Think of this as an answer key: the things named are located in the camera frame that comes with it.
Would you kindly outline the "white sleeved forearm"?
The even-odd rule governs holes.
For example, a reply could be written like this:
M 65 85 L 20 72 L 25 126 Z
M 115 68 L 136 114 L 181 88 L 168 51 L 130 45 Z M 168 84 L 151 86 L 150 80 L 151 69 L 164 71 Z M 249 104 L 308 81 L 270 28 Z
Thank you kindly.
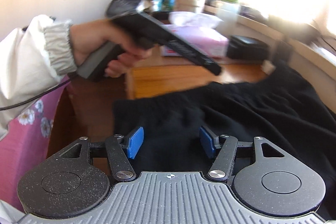
M 70 20 L 54 22 L 47 15 L 16 28 L 1 41 L 1 137 L 9 123 L 29 105 L 24 101 L 55 87 L 77 65 Z

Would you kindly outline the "person's left hand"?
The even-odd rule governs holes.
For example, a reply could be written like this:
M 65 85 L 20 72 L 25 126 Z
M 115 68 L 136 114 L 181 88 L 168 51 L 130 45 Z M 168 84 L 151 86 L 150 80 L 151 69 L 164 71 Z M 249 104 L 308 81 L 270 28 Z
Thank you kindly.
M 125 50 L 117 60 L 108 63 L 105 75 L 117 78 L 141 60 L 151 56 L 152 50 L 144 50 L 135 45 L 133 38 L 108 19 L 76 24 L 70 28 L 70 42 L 77 66 L 82 65 L 88 56 L 105 42 L 120 44 Z

